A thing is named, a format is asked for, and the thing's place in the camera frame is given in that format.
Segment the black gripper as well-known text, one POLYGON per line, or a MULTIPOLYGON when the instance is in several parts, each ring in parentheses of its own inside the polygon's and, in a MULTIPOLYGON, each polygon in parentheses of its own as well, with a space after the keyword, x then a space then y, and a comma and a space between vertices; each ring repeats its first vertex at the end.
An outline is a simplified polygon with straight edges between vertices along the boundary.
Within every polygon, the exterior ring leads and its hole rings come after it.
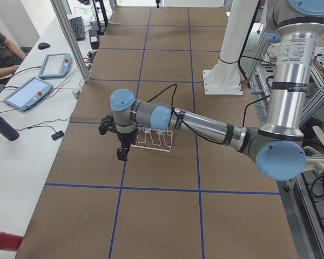
POLYGON ((117 159, 120 161, 127 161, 127 156, 131 145, 136 144, 137 129, 130 133, 117 133, 118 140, 121 143, 120 148, 117 149, 117 159))

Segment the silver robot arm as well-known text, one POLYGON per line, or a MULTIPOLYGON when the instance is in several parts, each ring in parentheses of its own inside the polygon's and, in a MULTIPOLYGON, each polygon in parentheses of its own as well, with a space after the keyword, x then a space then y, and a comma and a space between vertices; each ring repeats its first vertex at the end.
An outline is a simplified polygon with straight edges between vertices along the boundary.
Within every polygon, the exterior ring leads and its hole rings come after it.
POLYGON ((112 131, 121 143, 118 159, 127 160, 138 126, 155 130, 173 126, 214 144, 233 147, 271 179, 286 181, 300 175, 306 168, 306 155, 299 124, 316 42, 324 33, 324 1, 272 1, 267 7, 267 27, 281 42, 262 126, 236 127, 173 106, 138 100, 122 88, 110 96, 112 131))

